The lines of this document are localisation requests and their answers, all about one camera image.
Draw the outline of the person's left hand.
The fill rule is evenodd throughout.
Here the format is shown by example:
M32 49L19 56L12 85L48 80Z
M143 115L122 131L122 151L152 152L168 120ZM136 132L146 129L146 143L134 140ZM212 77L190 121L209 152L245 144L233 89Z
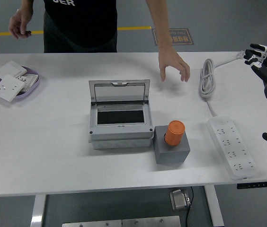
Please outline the person's left hand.
M166 79L166 68L173 67L179 71L180 80L188 82L190 66L179 56L171 45L159 46L159 69L161 81Z

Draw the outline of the person's right hand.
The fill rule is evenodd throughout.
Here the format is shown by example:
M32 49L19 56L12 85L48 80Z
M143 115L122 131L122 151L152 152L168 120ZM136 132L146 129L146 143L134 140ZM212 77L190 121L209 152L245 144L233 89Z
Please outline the person's right hand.
M33 15L32 8L18 9L9 20L9 32L16 38L29 38L31 36L31 31L27 30L27 25L30 22Z

